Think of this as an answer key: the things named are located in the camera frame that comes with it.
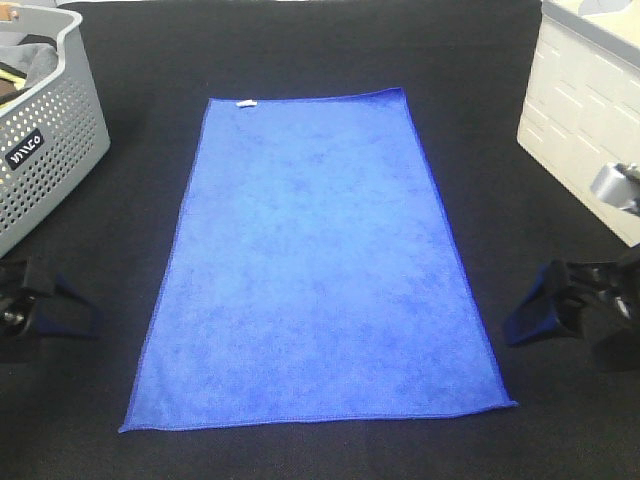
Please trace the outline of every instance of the basket logo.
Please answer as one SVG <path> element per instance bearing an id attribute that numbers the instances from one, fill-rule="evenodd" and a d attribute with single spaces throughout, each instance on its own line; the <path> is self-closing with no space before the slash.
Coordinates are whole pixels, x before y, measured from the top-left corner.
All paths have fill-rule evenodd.
<path id="1" fill-rule="evenodd" d="M 4 159 L 11 167 L 11 170 L 15 170 L 27 159 L 35 153 L 44 144 L 44 137 L 40 133 L 39 129 L 35 129 L 29 135 L 25 137 L 13 150 L 7 153 Z"/>

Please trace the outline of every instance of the black table surface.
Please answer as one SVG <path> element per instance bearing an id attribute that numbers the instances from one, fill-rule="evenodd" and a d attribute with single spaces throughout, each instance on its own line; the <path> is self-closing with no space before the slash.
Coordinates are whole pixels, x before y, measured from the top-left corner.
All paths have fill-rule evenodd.
<path id="1" fill-rule="evenodd" d="M 0 365 L 3 479 L 631 479 L 640 372 L 588 346 L 507 348 L 552 258 L 625 250 L 516 142 L 539 0 L 70 4 L 112 147 L 7 258 L 44 255 L 104 310 L 97 342 Z M 517 408 L 448 420 L 117 434 L 209 97 L 405 89 Z"/>

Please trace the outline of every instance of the white tag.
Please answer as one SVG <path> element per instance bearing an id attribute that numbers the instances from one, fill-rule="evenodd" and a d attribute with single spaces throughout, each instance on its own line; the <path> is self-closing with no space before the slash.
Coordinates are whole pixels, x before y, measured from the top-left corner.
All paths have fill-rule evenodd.
<path id="1" fill-rule="evenodd" d="M 241 102 L 236 103 L 236 107 L 245 108 L 245 107 L 255 107 L 258 104 L 255 100 L 243 100 Z"/>

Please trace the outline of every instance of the gray laundry basket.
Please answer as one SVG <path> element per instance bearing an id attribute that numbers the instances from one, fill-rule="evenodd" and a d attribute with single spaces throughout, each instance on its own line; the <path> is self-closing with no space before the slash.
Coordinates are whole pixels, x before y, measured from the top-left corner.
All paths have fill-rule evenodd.
<path id="1" fill-rule="evenodd" d="M 84 178 L 109 148 L 76 12 L 0 4 L 0 31 L 56 40 L 58 66 L 0 108 L 0 256 Z"/>

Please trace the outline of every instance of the blue towel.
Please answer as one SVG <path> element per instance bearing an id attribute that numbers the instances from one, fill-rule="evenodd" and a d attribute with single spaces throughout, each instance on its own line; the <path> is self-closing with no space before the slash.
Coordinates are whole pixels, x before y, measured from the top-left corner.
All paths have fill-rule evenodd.
<path id="1" fill-rule="evenodd" d="M 120 431 L 511 405 L 402 90 L 211 100 Z"/>

